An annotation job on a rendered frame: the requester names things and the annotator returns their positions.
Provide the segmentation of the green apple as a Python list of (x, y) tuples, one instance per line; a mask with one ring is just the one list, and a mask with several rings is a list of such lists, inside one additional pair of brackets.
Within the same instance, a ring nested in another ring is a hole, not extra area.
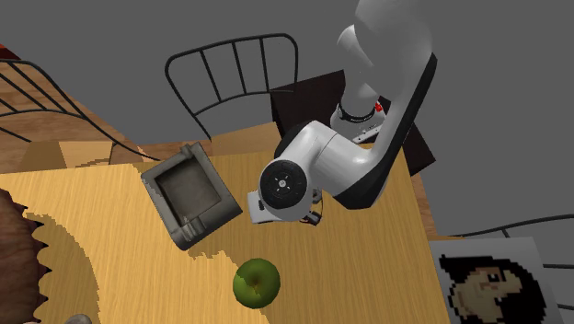
[(273, 302), (281, 289), (277, 268), (268, 260), (255, 258), (244, 262), (233, 279), (233, 293), (244, 307), (258, 309)]

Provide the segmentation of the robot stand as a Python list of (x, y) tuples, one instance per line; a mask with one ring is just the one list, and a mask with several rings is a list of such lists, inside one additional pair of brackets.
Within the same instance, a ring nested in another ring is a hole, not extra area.
[[(330, 117), (345, 87), (342, 70), (274, 88), (270, 94), (272, 118), (283, 137), (293, 126), (308, 120), (330, 125)], [(403, 143), (403, 150), (410, 175), (419, 173), (436, 161), (416, 124), (410, 128)]]

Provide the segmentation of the grey square ashtray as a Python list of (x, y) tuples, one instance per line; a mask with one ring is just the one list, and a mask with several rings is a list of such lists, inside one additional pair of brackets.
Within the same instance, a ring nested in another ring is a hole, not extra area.
[(141, 175), (175, 245), (190, 249), (243, 213), (201, 144), (180, 151)]

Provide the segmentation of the grey board with pixel picture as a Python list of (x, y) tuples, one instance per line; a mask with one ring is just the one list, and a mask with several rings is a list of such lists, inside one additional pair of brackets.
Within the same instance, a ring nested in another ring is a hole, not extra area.
[(530, 237), (432, 241), (451, 324), (565, 324)]

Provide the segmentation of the brown spiky object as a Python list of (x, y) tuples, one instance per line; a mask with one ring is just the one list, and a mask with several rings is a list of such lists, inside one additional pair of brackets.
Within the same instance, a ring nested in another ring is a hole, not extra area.
[(0, 189), (0, 324), (37, 324), (36, 309), (45, 301), (39, 280), (46, 268), (32, 236), (38, 224), (23, 214), (27, 207)]

